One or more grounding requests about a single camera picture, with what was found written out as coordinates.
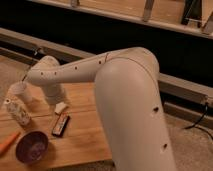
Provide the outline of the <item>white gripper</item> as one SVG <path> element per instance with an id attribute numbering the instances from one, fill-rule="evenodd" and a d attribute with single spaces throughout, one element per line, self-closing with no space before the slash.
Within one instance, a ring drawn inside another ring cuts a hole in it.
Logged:
<path id="1" fill-rule="evenodd" d="M 66 91 L 61 84 L 44 86 L 43 94 L 51 111 L 54 111 L 56 105 L 66 99 Z"/>

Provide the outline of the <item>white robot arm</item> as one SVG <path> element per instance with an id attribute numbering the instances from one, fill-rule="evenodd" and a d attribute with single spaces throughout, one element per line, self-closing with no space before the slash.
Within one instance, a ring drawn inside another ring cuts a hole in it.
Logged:
<path id="1" fill-rule="evenodd" d="M 159 63 L 142 47 L 60 65 L 43 57 L 27 73 L 48 100 L 62 83 L 92 82 L 97 111 L 117 171 L 177 171 L 158 85 Z"/>

